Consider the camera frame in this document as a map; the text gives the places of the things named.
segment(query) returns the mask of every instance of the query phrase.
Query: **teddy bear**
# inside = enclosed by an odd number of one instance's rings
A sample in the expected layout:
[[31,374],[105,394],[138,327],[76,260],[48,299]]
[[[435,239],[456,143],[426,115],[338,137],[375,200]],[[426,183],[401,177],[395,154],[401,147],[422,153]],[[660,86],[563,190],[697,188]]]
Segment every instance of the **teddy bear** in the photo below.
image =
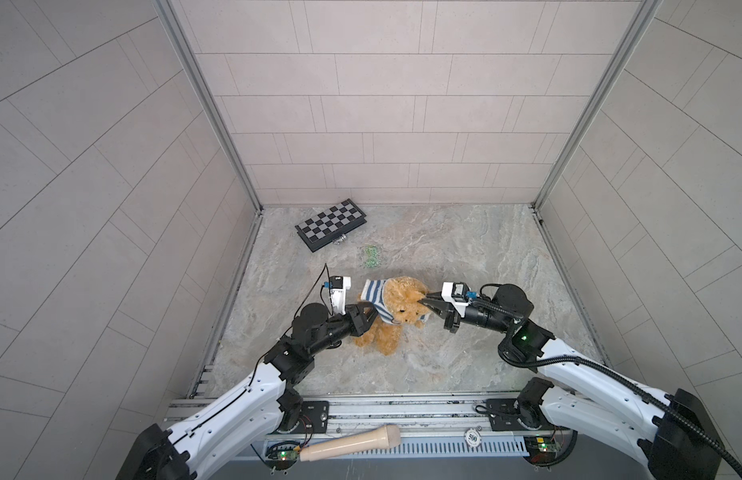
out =
[[383,355],[395,353],[403,331],[403,324],[424,326],[430,310],[419,303],[427,294],[427,287],[410,276],[397,276],[387,280],[366,280],[359,300],[371,302],[379,312],[379,318],[368,332],[354,339],[363,347],[376,340],[376,349]]

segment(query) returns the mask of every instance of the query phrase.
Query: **folding chess box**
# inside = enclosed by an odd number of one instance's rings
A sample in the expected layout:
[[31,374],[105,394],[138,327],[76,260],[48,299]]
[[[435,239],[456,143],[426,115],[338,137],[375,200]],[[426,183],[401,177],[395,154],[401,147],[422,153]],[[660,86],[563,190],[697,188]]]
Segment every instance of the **folding chess box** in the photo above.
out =
[[295,227],[309,250],[316,252],[365,223],[366,214],[348,198]]

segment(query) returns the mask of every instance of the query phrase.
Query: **marble floor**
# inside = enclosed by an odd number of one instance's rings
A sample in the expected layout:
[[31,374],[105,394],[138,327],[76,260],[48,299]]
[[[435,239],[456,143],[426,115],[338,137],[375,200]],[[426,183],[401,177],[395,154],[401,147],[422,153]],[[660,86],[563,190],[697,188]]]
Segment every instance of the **marble floor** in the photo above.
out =
[[[525,205],[369,206],[367,223],[340,245],[310,253],[294,225],[322,209],[268,208],[223,334],[207,395],[217,397],[253,368],[290,325],[323,263],[351,276],[356,299],[366,279],[408,275],[432,291],[443,281],[515,283],[535,309],[531,318],[591,358],[600,359]],[[381,248],[366,268],[363,247]],[[319,288],[311,301],[319,302]],[[382,392],[477,392],[521,389],[532,374],[503,363],[502,335],[471,325],[456,334],[432,315],[423,329],[405,326],[398,350],[383,356],[349,339],[319,353],[297,386],[303,395]]]

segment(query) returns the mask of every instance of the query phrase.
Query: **metal corner post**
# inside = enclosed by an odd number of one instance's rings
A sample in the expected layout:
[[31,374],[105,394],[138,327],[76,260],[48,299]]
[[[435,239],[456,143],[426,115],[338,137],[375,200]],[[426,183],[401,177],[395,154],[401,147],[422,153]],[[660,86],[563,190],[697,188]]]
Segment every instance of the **metal corner post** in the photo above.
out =
[[217,107],[216,102],[213,101],[211,90],[208,88],[205,78],[203,78],[201,67],[195,59],[190,44],[187,43],[187,37],[184,35],[179,20],[176,18],[174,5],[171,5],[171,0],[153,0],[153,2],[157,16],[163,23],[166,33],[168,33],[168,38],[174,45],[176,54],[179,56],[179,60],[184,67],[184,72],[187,72],[187,77],[190,79],[190,83],[198,93],[198,98],[201,100],[203,110],[208,114],[208,120],[211,122],[213,132],[221,142],[222,149],[224,149],[224,153],[227,154],[227,158],[230,159],[237,177],[241,179],[243,188],[245,188],[248,197],[251,198],[251,203],[257,212],[257,216],[260,216],[262,204],[259,201],[259,197],[257,197],[257,192],[251,184],[251,179],[248,178],[248,174],[243,168],[241,156],[238,154],[237,149],[235,149],[235,144],[232,142],[230,132],[228,132],[224,127],[224,122],[219,113],[219,108]]
[[635,46],[645,33],[648,24],[654,18],[654,12],[656,12],[661,3],[662,0],[643,0],[641,5],[638,6],[638,10],[633,15],[625,34],[622,35],[622,40],[616,47],[611,60],[606,66],[606,70],[596,85],[596,90],[592,92],[592,96],[587,100],[587,104],[579,115],[579,119],[576,121],[571,135],[568,136],[566,144],[563,145],[558,160],[553,164],[545,184],[542,185],[539,195],[537,195],[533,202],[534,209],[537,212],[539,212],[541,206],[547,201],[552,187],[563,174],[563,169],[566,168],[568,161],[573,157],[574,152],[585,137],[587,129],[590,128],[590,124],[595,119],[598,110],[600,110],[603,102],[606,101],[608,92],[611,91],[619,74],[625,68],[630,55],[635,50]]

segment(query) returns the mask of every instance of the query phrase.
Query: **side wall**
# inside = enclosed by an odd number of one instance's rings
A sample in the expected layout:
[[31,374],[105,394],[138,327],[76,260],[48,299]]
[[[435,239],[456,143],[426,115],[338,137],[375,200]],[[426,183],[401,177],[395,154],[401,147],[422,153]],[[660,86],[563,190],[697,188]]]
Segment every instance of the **side wall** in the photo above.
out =
[[150,0],[0,0],[0,478],[113,478],[253,218]]
[[742,0],[665,0],[541,217],[616,369],[742,462]]
[[637,5],[174,0],[264,204],[532,201]]

